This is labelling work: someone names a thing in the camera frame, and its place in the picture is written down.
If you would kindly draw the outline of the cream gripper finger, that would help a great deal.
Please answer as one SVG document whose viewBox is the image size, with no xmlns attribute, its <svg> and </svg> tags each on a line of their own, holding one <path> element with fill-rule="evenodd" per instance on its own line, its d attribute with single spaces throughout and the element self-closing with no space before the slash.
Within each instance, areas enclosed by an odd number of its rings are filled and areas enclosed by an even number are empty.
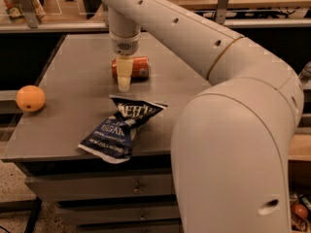
<svg viewBox="0 0 311 233">
<path fill-rule="evenodd" d="M 116 59 L 116 65 L 119 90 L 121 92 L 127 92 L 131 83 L 133 58 L 126 55 L 120 55 Z"/>
</svg>

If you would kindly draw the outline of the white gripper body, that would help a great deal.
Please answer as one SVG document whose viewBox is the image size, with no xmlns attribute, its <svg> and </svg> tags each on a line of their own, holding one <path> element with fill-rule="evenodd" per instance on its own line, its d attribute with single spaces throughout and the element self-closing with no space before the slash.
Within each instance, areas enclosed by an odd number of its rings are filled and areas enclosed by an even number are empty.
<svg viewBox="0 0 311 233">
<path fill-rule="evenodd" d="M 140 34 L 133 37 L 120 37 L 110 32 L 110 41 L 113 51 L 118 55 L 133 55 L 139 48 Z"/>
</svg>

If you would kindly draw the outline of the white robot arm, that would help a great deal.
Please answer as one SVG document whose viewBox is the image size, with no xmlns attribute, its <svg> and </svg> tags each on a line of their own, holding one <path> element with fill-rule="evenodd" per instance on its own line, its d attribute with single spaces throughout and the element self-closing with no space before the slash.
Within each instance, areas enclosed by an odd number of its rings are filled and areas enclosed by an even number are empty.
<svg viewBox="0 0 311 233">
<path fill-rule="evenodd" d="M 172 173 L 184 233 L 291 233 L 288 151 L 303 110 L 295 71 L 255 42 L 166 0 L 102 0 L 210 86 L 178 116 Z"/>
</svg>

